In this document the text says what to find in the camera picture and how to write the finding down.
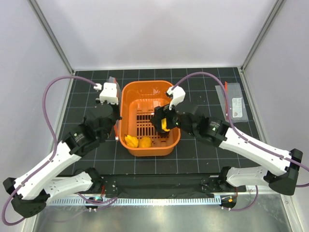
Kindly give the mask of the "clear zip bag orange zipper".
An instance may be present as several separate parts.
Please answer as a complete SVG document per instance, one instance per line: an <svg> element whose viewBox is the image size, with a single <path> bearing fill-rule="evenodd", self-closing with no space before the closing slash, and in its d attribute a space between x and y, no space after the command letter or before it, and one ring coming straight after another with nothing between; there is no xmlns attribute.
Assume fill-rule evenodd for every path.
<svg viewBox="0 0 309 232"><path fill-rule="evenodd" d="M118 105L117 106L114 106L113 109L115 111L117 111L117 113L120 115L120 108L121 108L121 96L122 96L122 93L121 93L121 88L116 80L115 77L111 77L109 76L107 78L107 82L109 83L115 83L116 84L116 90L117 90L117 93L116 93L116 96L118 98ZM120 134L120 120L117 120L115 125L114 125L114 132L115 132L115 140L118 141L119 140L119 134Z"/></svg>

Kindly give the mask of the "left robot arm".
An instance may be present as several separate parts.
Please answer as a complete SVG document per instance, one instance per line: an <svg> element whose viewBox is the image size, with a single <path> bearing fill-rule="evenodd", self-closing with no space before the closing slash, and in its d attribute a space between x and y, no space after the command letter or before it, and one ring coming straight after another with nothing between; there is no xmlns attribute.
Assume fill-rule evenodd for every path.
<svg viewBox="0 0 309 232"><path fill-rule="evenodd" d="M72 128L51 154L19 178L8 177L3 186L13 209L24 218L40 213L48 203L66 195L89 191L98 193L103 179L95 168L54 182L53 179L70 165L105 142L121 119L119 105L98 104L88 109L81 124Z"/></svg>

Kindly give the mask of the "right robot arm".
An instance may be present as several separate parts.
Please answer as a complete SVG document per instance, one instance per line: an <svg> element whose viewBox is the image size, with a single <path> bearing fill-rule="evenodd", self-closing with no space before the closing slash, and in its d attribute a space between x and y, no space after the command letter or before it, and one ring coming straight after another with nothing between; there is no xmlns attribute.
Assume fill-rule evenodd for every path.
<svg viewBox="0 0 309 232"><path fill-rule="evenodd" d="M155 107L150 122L160 134L179 128L204 144L240 154L258 164L251 168L223 167L217 180L222 191L244 185L268 186L279 194L292 196L298 187L302 151L272 147L229 122L205 116L198 105L189 101Z"/></svg>

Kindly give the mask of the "yellow toy pepper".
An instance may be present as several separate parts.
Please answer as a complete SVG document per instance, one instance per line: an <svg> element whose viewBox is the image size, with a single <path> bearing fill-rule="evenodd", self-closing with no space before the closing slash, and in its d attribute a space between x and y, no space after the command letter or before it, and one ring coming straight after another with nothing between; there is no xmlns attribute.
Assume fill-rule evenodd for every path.
<svg viewBox="0 0 309 232"><path fill-rule="evenodd" d="M161 129L164 132L169 132L170 131L170 129L168 129L168 127L167 127L167 119L166 118L161 120Z"/></svg>

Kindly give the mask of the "orange plastic basket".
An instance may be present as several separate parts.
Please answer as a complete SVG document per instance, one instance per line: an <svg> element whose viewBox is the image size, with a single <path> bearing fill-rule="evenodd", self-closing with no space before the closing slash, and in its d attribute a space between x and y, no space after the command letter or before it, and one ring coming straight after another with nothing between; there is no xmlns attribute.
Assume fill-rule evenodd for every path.
<svg viewBox="0 0 309 232"><path fill-rule="evenodd" d="M119 141L135 157L166 156L170 154L181 138L178 128L172 129L166 137L157 134L150 120L157 106L170 102L165 92L172 83L164 80L135 81L123 87L119 126ZM126 144L129 135L141 140L149 137L152 145L148 148L133 148Z"/></svg>

